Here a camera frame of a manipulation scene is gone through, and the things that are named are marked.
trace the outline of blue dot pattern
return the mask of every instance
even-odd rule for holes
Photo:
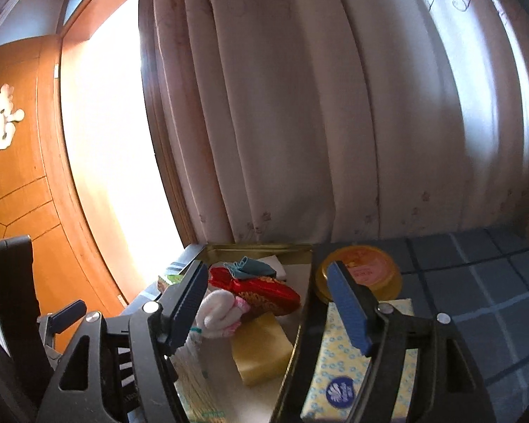
[[[390,301],[390,303],[401,313],[413,315],[411,299],[399,299],[398,301]],[[407,416],[415,381],[417,360],[417,350],[406,352],[402,380],[392,419],[404,419]],[[358,395],[369,361],[370,359],[364,357],[359,349],[351,346],[339,312],[337,312],[337,307],[333,303],[329,304],[322,346],[319,350],[314,377],[300,417],[305,421],[316,419],[345,421],[351,408],[341,409],[331,405],[326,390],[337,377],[350,377],[353,380],[355,395]]]

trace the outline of blue circular logo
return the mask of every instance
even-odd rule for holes
[[[346,409],[353,405],[355,389],[351,377],[335,377],[326,388],[327,402],[337,409]]]

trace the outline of pink label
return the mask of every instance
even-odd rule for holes
[[[377,259],[370,264],[351,267],[348,271],[359,285],[365,285],[367,287],[385,279],[389,273],[388,268],[386,265],[384,265],[384,262],[381,262]]]

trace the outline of beige curtain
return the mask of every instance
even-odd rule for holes
[[[526,226],[529,19],[505,1],[153,0],[198,239]]]

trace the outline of bundle of cotton swabs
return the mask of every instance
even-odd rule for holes
[[[184,345],[170,357],[178,374],[176,392],[190,422],[226,423],[224,413],[216,405],[200,360],[201,332],[201,329],[193,327]]]

